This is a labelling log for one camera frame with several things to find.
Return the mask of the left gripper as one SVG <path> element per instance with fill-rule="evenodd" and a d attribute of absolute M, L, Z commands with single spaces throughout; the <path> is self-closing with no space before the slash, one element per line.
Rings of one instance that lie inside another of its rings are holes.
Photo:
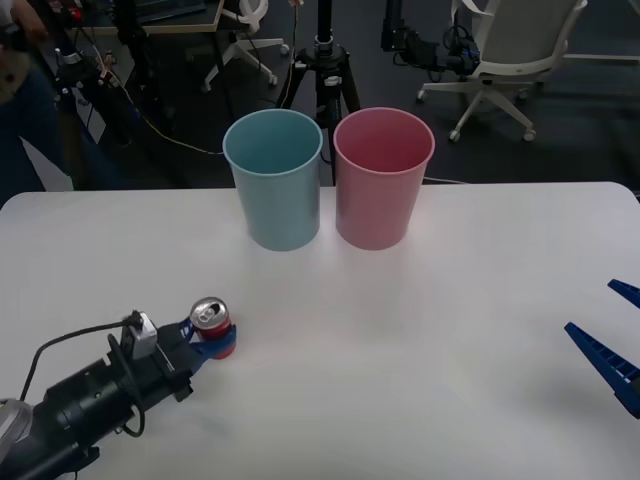
<path fill-rule="evenodd" d="M 190 317 L 151 333 L 127 327 L 118 348 L 108 353 L 117 384 L 139 403 L 159 403 L 170 396 L 185 400 L 193 393 L 191 377 L 207 361 L 230 356 L 237 343 L 234 324 L 215 332 L 199 330 L 199 340 L 191 342 L 195 333 Z"/>

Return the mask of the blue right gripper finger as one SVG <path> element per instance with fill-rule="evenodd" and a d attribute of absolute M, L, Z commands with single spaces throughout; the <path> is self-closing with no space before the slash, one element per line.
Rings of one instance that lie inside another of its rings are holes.
<path fill-rule="evenodd" d="M 612 279 L 607 286 L 614 292 L 621 295 L 635 307 L 640 307 L 640 289 L 617 279 Z"/>
<path fill-rule="evenodd" d="M 572 322 L 564 330 L 634 417 L 639 417 L 639 368 Z"/>

